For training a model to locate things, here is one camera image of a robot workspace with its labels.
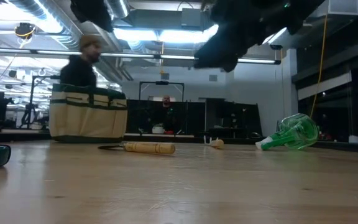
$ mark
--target green bottle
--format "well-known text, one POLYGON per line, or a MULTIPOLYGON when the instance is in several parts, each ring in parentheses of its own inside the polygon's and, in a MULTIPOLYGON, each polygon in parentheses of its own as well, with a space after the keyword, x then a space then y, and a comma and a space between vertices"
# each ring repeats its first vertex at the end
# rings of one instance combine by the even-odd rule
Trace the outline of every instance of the green bottle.
POLYGON ((286 146, 290 149, 303 149, 317 141, 316 123, 305 114, 296 114, 284 118, 278 125, 278 131, 257 142, 258 149, 267 150, 275 146, 286 146))

